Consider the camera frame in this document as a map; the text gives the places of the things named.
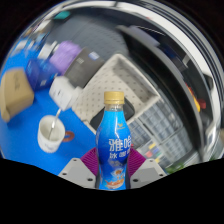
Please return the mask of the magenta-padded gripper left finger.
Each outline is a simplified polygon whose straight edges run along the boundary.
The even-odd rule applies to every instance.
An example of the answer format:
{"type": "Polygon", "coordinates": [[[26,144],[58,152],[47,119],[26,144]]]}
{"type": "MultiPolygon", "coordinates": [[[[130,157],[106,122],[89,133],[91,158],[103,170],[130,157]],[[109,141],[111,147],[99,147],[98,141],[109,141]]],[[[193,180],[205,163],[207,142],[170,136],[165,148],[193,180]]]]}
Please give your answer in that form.
{"type": "Polygon", "coordinates": [[[81,158],[72,158],[59,173],[59,177],[84,188],[97,189],[100,174],[96,149],[92,148],[81,158]]]}

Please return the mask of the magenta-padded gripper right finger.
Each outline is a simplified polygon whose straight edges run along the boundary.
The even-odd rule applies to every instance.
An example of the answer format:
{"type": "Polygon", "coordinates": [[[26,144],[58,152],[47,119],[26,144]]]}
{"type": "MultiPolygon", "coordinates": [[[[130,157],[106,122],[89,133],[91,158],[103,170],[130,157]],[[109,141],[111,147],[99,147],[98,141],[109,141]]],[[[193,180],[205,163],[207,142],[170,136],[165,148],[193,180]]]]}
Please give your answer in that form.
{"type": "Polygon", "coordinates": [[[154,159],[146,159],[131,149],[127,160],[127,187],[140,188],[166,176],[154,159]]]}

